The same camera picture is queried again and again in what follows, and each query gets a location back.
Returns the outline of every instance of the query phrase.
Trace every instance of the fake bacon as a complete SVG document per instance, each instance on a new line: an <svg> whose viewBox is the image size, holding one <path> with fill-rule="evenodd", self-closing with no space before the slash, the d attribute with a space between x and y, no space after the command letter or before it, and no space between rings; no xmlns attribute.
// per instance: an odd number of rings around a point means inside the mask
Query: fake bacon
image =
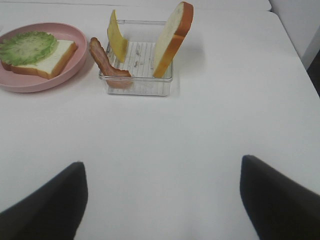
<svg viewBox="0 0 320 240"><path fill-rule="evenodd" d="M89 44L89 52L93 57L94 61L98 65L99 69L105 76L112 77L131 77L131 74L127 70L120 70L118 68L113 67L109 58L101 46L99 40L96 37L92 37ZM106 81L109 86L117 89L126 89L130 87L132 81L128 80L107 80Z"/></svg>

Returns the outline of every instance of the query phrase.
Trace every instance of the fake bread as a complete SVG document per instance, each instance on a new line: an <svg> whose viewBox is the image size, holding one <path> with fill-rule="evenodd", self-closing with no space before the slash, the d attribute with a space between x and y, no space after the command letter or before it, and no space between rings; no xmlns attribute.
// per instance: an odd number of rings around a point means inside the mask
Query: fake bread
<svg viewBox="0 0 320 240"><path fill-rule="evenodd" d="M67 65L68 61L77 49L74 41L57 40L58 45L53 53L36 63L24 65L11 65L1 61L5 70L16 74L35 75L46 79L58 76Z"/></svg>
<svg viewBox="0 0 320 240"><path fill-rule="evenodd" d="M161 78L180 45L185 39L193 20L194 7L182 1L168 18L154 47L153 76Z"/></svg>

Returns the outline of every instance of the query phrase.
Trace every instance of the white tabletop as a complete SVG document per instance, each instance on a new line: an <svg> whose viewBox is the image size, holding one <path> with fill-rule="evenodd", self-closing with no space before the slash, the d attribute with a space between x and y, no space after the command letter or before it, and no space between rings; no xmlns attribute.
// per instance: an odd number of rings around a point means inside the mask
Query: white tabletop
<svg viewBox="0 0 320 240"><path fill-rule="evenodd" d="M181 0L1 0L0 3L54 3L174 9ZM189 0L196 9L270 11L269 0Z"/></svg>
<svg viewBox="0 0 320 240"><path fill-rule="evenodd" d="M0 3L0 33L62 22L106 43L112 9ZM52 89L0 90L0 211L74 161L89 189L76 240L258 239L239 192L245 154L320 193L320 100L275 14L197 10L168 97L109 95L98 71L88 56Z"/></svg>

